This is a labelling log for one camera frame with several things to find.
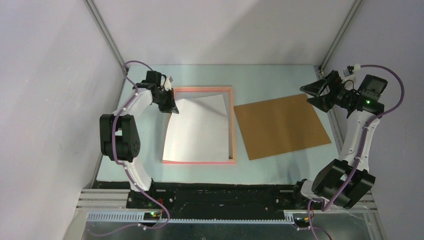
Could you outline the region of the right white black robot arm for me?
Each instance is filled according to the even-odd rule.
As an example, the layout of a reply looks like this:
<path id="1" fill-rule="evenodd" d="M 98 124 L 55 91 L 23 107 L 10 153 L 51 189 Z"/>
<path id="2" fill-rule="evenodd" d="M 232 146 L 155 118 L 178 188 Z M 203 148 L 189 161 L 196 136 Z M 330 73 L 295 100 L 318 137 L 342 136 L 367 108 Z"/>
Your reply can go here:
<path id="1" fill-rule="evenodd" d="M 369 151 L 376 127 L 385 111 L 379 102 L 387 80 L 367 74 L 358 89 L 347 89 L 352 76 L 342 79 L 336 70 L 300 90 L 307 102 L 327 113 L 338 106 L 347 110 L 347 133 L 338 158 L 332 160 L 314 180 L 295 184 L 291 204 L 304 209 L 312 201 L 327 209 L 336 205 L 351 209 L 373 186 L 375 176 L 369 172 Z"/>

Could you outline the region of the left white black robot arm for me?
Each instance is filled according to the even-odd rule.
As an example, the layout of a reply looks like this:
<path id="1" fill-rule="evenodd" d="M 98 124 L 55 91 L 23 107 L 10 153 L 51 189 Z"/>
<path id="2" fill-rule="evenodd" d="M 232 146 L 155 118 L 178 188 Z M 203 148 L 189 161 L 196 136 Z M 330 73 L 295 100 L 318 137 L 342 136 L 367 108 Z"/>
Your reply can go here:
<path id="1" fill-rule="evenodd" d="M 102 155 L 123 167 L 131 189 L 141 192 L 138 201 L 145 208 L 156 206 L 158 194 L 150 190 L 153 179 L 138 159 L 142 144 L 136 119 L 151 104 L 156 104 L 162 113 L 179 113 L 172 82 L 171 76 L 149 70 L 144 80 L 133 84 L 132 93 L 123 106 L 99 118 Z"/>

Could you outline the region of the building and sky photo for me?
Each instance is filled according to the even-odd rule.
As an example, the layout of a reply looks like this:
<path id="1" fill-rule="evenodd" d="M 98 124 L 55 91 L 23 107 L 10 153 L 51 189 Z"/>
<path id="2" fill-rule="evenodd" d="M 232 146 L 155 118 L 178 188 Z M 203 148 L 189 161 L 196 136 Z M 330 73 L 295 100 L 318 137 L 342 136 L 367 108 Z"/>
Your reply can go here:
<path id="1" fill-rule="evenodd" d="M 165 163 L 226 163 L 229 117 L 223 94 L 180 98 L 171 114 L 164 141 Z"/>

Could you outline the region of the orange wooden picture frame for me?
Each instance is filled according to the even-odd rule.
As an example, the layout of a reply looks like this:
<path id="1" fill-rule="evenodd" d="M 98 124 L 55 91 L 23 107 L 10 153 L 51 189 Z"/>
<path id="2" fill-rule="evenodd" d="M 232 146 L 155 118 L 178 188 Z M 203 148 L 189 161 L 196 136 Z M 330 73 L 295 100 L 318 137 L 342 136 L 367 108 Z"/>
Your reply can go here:
<path id="1" fill-rule="evenodd" d="M 236 161 L 236 137 L 235 137 L 235 114 L 233 111 L 234 107 L 234 91 L 231 86 L 187 86 L 187 87 L 176 87 L 174 90 L 175 101 L 182 98 L 197 98 L 204 96 L 211 96 L 215 94 L 222 94 L 224 97 L 226 110 L 228 113 L 228 123 L 229 123 L 229 161 L 228 162 L 218 162 L 218 163 L 166 163 L 164 164 L 233 164 Z M 167 120 L 166 132 L 168 127 L 168 122 L 170 116 Z"/>

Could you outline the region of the brown backing board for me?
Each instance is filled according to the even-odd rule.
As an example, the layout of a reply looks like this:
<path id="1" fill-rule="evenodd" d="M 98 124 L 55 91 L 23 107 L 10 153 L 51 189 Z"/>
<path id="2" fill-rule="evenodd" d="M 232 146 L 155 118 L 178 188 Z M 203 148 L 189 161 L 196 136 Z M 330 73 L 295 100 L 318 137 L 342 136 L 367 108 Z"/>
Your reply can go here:
<path id="1" fill-rule="evenodd" d="M 331 143 L 306 94 L 236 105 L 234 113 L 249 160 Z"/>

